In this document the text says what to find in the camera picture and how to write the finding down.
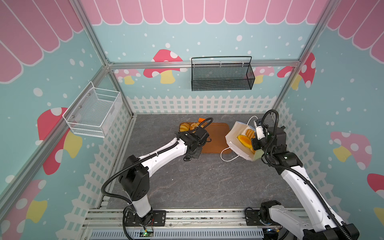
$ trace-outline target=brown tray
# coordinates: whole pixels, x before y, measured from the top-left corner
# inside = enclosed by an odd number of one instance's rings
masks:
[[[227,141],[225,139],[225,136],[230,131],[228,124],[213,122],[208,127],[206,127],[206,130],[209,133],[209,137],[212,139],[212,142],[207,142],[203,146],[203,150],[201,151],[201,153],[221,153],[223,149],[228,147]],[[228,148],[223,153],[227,154],[231,152],[232,150]]]

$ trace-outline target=wire basket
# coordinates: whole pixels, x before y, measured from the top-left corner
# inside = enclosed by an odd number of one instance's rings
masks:
[[[220,61],[206,61],[220,58]],[[233,58],[245,60],[231,61]],[[251,56],[214,56],[191,58],[192,91],[251,90],[255,75]]]
[[[63,114],[74,134],[105,137],[122,106],[121,93],[90,82]]]

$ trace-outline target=white picket fence illustration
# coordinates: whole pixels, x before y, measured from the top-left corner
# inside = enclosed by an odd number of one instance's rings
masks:
[[[79,230],[85,221],[88,210],[96,207],[96,202],[101,195],[101,186],[112,169],[113,161],[117,155],[119,144],[122,142],[125,128],[129,122],[129,114],[122,106],[119,114],[112,123],[102,145],[99,145],[99,153],[94,154],[95,162],[90,164],[90,173],[85,174],[85,183],[79,187],[79,197],[72,200],[73,209],[71,213],[64,215],[66,224],[63,229],[56,232],[59,240],[75,240]]]
[[[262,98],[258,96],[254,98],[239,98],[230,96],[223,98],[222,96],[208,98],[204,96],[200,98],[192,98],[191,96],[184,98],[145,98],[127,97],[129,106],[134,113],[151,114],[151,113],[249,113],[249,112],[265,112],[272,108],[276,101],[276,96],[270,98],[266,96]]]
[[[319,170],[320,162],[314,160],[313,157],[315,153],[309,151],[308,148],[310,144],[304,142],[304,135],[300,134],[300,127],[296,127],[296,120],[293,120],[293,114],[289,114],[289,108],[286,108],[286,102],[282,102],[277,111],[279,112],[279,127],[286,127],[286,144],[288,145],[288,150],[294,152],[299,157],[311,181],[316,185],[323,198],[345,222],[348,222],[347,219],[350,213],[341,209],[339,205],[341,198],[333,195],[333,185],[326,182],[325,176],[327,174]]]

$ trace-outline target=white mesh basket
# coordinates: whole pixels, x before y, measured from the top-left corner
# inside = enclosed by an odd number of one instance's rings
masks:
[[[74,134],[105,137],[122,106],[121,93],[90,82],[63,114]]]

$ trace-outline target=mushroom illustration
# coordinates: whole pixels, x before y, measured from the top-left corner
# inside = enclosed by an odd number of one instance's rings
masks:
[[[368,174],[367,177],[368,185],[372,188],[375,193],[380,197],[384,198],[384,176],[380,174]]]
[[[40,144],[47,137],[56,123],[61,119],[61,114],[65,112],[65,110],[66,108],[53,108],[40,115],[37,119],[37,130],[40,140],[36,141],[36,144]],[[72,158],[75,158],[82,144],[83,139],[74,135],[68,129],[43,163],[45,174],[54,174],[59,169],[64,149]]]
[[[372,158],[372,148],[368,138],[364,135],[349,132],[331,132],[331,144],[341,145],[335,148],[333,153],[341,161],[353,156],[361,170],[366,169]]]
[[[253,73],[255,75],[254,84],[259,84],[263,82],[263,76],[273,76],[275,74],[275,70],[273,67],[255,67],[253,68]]]
[[[1,222],[3,240],[19,240],[23,235],[26,219],[38,223],[47,209],[48,202],[35,201],[46,180],[33,180],[26,187],[16,204]]]
[[[183,60],[176,53],[167,49],[159,50],[151,60],[152,62],[182,62]],[[172,75],[172,71],[186,72],[186,68],[161,68],[161,69],[145,69],[144,76],[147,78],[153,78],[157,75],[161,75],[160,83],[171,84],[175,82],[175,78]]]
[[[287,66],[282,70],[280,70],[277,73],[277,76],[279,78],[285,78],[291,73],[292,69],[293,67]],[[308,59],[305,61],[304,65],[302,66],[299,74],[293,80],[293,83],[291,86],[292,89],[294,90],[299,89],[299,83],[301,79],[304,80],[305,86],[309,88],[313,83],[315,71],[316,71],[316,60],[315,60],[314,54],[310,53],[310,55],[308,56]]]
[[[114,73],[119,82],[122,83],[122,80],[124,79],[124,83],[127,85],[132,85],[135,83],[135,81],[132,79],[132,76],[141,76],[137,69],[116,69]]]
[[[384,209],[380,207],[373,208],[377,218],[380,220],[381,224],[384,226]]]

